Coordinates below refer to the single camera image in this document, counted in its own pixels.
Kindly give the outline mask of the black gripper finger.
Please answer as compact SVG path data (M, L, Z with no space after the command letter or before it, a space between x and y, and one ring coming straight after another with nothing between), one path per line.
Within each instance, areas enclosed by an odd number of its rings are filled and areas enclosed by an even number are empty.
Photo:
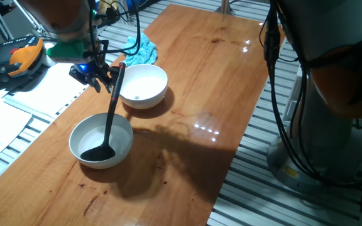
M119 77L119 72L120 68L117 66L107 68L107 73L104 76L104 85L108 93L113 91Z
M99 93L101 91L100 83L97 81L96 78L88 79L88 84L90 87L94 88L94 90Z

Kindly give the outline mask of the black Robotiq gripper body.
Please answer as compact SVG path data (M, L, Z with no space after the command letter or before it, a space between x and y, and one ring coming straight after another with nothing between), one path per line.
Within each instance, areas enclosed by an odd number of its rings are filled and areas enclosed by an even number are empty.
M95 61L85 64L74 64L70 67L69 75L80 83L94 83L99 80L107 83L107 64L99 67Z

